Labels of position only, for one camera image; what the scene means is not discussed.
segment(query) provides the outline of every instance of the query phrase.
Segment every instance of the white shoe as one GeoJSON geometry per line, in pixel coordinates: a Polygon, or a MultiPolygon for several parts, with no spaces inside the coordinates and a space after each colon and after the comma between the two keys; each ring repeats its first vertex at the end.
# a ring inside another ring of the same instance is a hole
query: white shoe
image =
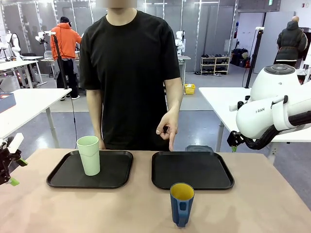
{"type": "Polygon", "coordinates": [[[80,98],[80,96],[77,96],[76,98],[71,98],[72,100],[77,100],[77,99],[79,99],[80,98]]]}

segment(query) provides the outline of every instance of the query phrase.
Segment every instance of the black puffer jacket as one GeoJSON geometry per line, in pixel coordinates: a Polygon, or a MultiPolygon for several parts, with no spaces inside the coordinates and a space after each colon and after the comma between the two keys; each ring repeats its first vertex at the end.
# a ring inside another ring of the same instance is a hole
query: black puffer jacket
{"type": "Polygon", "coordinates": [[[276,60],[296,61],[299,52],[306,49],[308,40],[306,35],[300,30],[298,23],[290,21],[277,39],[279,48],[276,60]]]}

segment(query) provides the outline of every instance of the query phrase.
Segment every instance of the mug handle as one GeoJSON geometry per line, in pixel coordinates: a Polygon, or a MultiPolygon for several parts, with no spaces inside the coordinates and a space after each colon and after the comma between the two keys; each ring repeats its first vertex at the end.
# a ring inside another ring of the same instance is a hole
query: mug handle
{"type": "Polygon", "coordinates": [[[178,206],[178,215],[179,215],[178,227],[185,227],[186,226],[186,219],[187,219],[187,216],[188,216],[189,202],[188,201],[179,201],[179,200],[177,200],[177,206],[178,206]],[[181,210],[180,209],[180,204],[181,203],[185,203],[186,204],[186,210],[181,210]]]}

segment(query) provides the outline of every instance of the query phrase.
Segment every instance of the person in orange jacket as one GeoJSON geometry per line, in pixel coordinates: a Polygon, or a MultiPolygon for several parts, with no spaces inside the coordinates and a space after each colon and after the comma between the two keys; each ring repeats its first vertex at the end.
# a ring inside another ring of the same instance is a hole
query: person in orange jacket
{"type": "MultiPolygon", "coordinates": [[[[75,59],[76,43],[80,44],[82,38],[77,32],[71,29],[70,20],[65,16],[60,18],[60,23],[51,31],[56,32],[59,52],[62,57],[62,64],[64,67],[64,73],[68,76],[69,88],[72,89],[70,95],[73,100],[76,100],[80,96],[78,94],[77,76],[73,71],[73,60],[75,59]]],[[[53,59],[56,61],[57,51],[53,37],[51,37],[51,50],[53,59]]],[[[57,77],[56,85],[57,88],[64,88],[64,83],[60,72],[57,77]]]]}

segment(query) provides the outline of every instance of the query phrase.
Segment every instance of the blue mug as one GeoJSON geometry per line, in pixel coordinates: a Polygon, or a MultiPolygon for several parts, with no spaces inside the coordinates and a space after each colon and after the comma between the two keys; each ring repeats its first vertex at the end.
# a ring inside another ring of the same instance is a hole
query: blue mug
{"type": "Polygon", "coordinates": [[[190,217],[194,189],[189,184],[176,183],[170,191],[173,222],[178,227],[185,227],[190,217]]]}

